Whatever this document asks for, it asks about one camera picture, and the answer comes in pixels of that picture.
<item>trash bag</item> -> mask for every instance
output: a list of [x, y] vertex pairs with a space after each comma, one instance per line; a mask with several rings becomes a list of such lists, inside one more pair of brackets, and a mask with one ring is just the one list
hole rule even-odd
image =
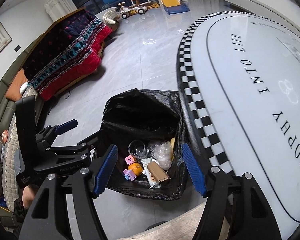
[[[125, 179], [123, 170], [127, 168], [125, 158], [129, 155], [130, 142], [138, 139], [147, 146], [150, 140], [170, 141], [173, 137], [176, 138], [174, 159], [167, 172], [170, 180], [162, 182], [160, 188], [150, 189], [143, 174], [135, 181]], [[182, 196], [188, 171], [182, 158], [186, 125], [178, 92], [133, 89], [110, 98], [103, 112], [98, 139], [94, 158], [102, 156], [110, 144], [115, 144], [119, 152], [107, 188], [146, 199], [177, 200]]]

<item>person's hand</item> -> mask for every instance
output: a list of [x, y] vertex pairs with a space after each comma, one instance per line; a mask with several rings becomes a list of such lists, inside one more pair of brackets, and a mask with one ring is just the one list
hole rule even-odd
[[23, 189], [22, 194], [22, 204], [25, 209], [29, 209], [32, 201], [34, 200], [35, 195], [37, 194], [38, 190], [30, 188], [29, 186], [26, 186]]

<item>orange pillow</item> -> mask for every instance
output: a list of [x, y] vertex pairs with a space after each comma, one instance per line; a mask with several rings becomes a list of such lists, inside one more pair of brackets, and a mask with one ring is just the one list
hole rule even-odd
[[14, 77], [10, 87], [8, 88], [8, 90], [6, 92], [7, 99], [10, 99], [10, 100], [16, 102], [22, 98], [22, 95], [20, 94], [20, 87], [23, 83], [28, 82], [24, 72], [25, 71], [23, 69], [21, 69], [17, 73], [17, 75]]

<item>tile floor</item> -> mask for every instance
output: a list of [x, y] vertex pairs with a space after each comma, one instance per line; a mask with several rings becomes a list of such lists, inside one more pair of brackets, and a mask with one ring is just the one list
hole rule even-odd
[[[45, 125], [62, 124], [71, 119], [79, 123], [77, 128], [59, 136], [54, 146], [76, 145], [98, 131], [105, 103], [116, 94], [133, 88], [178, 90], [176, 56], [183, 32], [201, 16], [231, 10], [222, 0], [189, 0], [187, 3], [190, 12], [168, 15], [160, 7], [121, 21], [115, 40], [105, 48], [103, 71], [90, 75], [62, 95], [47, 116]], [[73, 236], [79, 240], [72, 196], [68, 195], [67, 200]], [[171, 220], [202, 201], [189, 183], [177, 201], [138, 199], [106, 189], [94, 203], [108, 239], [113, 240]]]

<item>silver bolt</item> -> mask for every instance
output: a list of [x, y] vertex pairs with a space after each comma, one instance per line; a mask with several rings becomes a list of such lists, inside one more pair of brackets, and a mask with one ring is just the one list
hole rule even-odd
[[89, 169], [88, 168], [82, 168], [81, 170], [80, 170], [80, 173], [81, 174], [86, 174], [86, 173], [88, 173], [89, 172]]
[[217, 167], [217, 166], [212, 166], [212, 167], [211, 167], [211, 171], [212, 171], [213, 173], [218, 173], [218, 172], [220, 171], [220, 169], [219, 169], [219, 167]]
[[54, 173], [50, 173], [49, 175], [48, 175], [48, 180], [52, 180], [52, 179], [54, 179], [56, 177], [56, 175], [54, 174]]
[[252, 178], [253, 178], [252, 174], [251, 174], [251, 173], [248, 173], [248, 172], [245, 173], [244, 176], [245, 176], [247, 179], [252, 179]]

